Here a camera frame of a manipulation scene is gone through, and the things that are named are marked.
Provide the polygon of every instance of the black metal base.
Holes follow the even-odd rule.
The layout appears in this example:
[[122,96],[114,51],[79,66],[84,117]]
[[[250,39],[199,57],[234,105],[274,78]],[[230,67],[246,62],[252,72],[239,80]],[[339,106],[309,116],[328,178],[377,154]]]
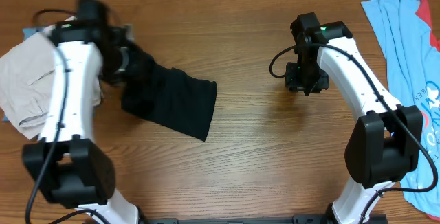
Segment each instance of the black metal base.
[[[296,214],[292,224],[339,224],[329,219],[325,214]],[[370,215],[368,222],[364,224],[388,224],[385,214]]]
[[139,206],[137,207],[137,213],[139,215],[137,224],[149,224],[149,220],[145,217],[144,213],[142,212],[142,210],[139,208]]
[[[148,224],[339,224],[329,220],[325,214],[296,214],[293,218],[255,219],[151,219]],[[388,224],[386,215],[372,215],[366,224]]]
[[148,224],[293,224],[292,218],[250,218],[250,219],[151,219]]

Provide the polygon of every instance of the beige shirt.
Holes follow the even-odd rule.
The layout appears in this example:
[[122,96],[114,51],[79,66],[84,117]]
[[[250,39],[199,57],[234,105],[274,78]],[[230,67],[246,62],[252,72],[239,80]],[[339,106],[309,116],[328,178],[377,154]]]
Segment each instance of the beige shirt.
[[[54,45],[40,32],[0,58],[0,107],[28,139],[43,129],[54,80]],[[93,104],[101,101],[98,79]]]

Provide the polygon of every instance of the wood grain surface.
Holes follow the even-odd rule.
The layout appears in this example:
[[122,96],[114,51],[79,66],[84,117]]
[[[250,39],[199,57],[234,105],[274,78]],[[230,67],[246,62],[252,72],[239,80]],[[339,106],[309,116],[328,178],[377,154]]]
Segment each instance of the wood grain surface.
[[[30,26],[34,12],[73,9],[74,1],[0,0],[0,54],[23,40],[21,29]],[[360,5],[365,0],[103,1],[133,24],[137,43],[159,64],[218,84],[206,142],[125,113],[122,90],[103,87],[106,100],[94,118],[97,144],[115,164],[118,189],[148,217],[323,213],[339,197],[349,176],[344,149],[354,127],[347,104],[333,82],[319,95],[289,93],[268,66],[294,44],[290,23],[315,12],[321,23],[347,24],[386,85],[386,63]],[[440,0],[429,1],[440,27],[440,7],[434,5]],[[295,60],[293,53],[284,55],[274,71],[281,74]],[[34,182],[21,163],[21,148],[30,141],[10,124],[1,123],[0,134],[0,223],[23,223]],[[39,194],[32,218],[48,223],[68,212]],[[390,223],[433,222],[401,193],[386,194],[374,212],[387,214]]]

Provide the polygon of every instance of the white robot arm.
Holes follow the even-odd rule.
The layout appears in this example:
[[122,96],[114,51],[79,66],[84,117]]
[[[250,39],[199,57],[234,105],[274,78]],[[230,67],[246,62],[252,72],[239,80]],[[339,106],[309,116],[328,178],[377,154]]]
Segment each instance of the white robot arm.
[[[88,214],[99,224],[146,222],[142,211],[116,189],[113,163],[95,145],[92,130],[93,82],[99,75],[111,84],[124,77],[129,60],[124,35],[123,29],[107,25],[107,9],[96,0],[80,0],[77,20],[57,23],[48,38],[56,46],[49,113],[39,143],[23,148],[23,162],[34,180],[45,159],[50,160],[37,185],[47,201],[93,210]],[[71,163],[58,164],[64,156]]]
[[[393,186],[407,172],[415,170],[419,154],[419,147],[396,125],[389,111],[395,112],[420,139],[423,118],[418,108],[403,107],[385,89],[361,57],[344,23],[321,25],[314,13],[304,14],[292,23],[291,32],[296,46],[290,49],[295,49],[298,62],[288,63],[284,76],[274,75],[272,65],[279,54],[271,62],[270,73],[285,77],[286,87],[291,91],[304,91],[306,96],[327,89],[329,77],[332,78],[356,122],[345,151],[350,178],[341,196],[329,205],[325,215],[295,215],[294,223],[388,223],[385,216],[370,216],[379,201],[374,197],[378,191]],[[384,137],[386,131],[392,133],[388,138]]]

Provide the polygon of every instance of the blue fabric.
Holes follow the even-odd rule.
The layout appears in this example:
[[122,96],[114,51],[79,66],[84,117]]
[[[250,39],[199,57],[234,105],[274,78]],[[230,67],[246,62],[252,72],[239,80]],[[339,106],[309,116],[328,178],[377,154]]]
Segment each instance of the blue fabric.
[[[24,33],[24,40],[28,39],[30,36],[36,34],[37,32],[40,32],[41,28],[23,28],[23,33]],[[8,117],[4,116],[3,119],[1,120],[2,122],[9,122]]]
[[[430,45],[430,27],[416,11],[421,0],[371,0],[362,7],[373,27],[387,63],[388,87],[404,106],[416,104],[423,114],[421,143],[440,168],[440,53]],[[432,171],[419,154],[419,165],[400,182],[402,187],[425,188]],[[417,209],[440,217],[439,186],[430,192],[405,192]]]

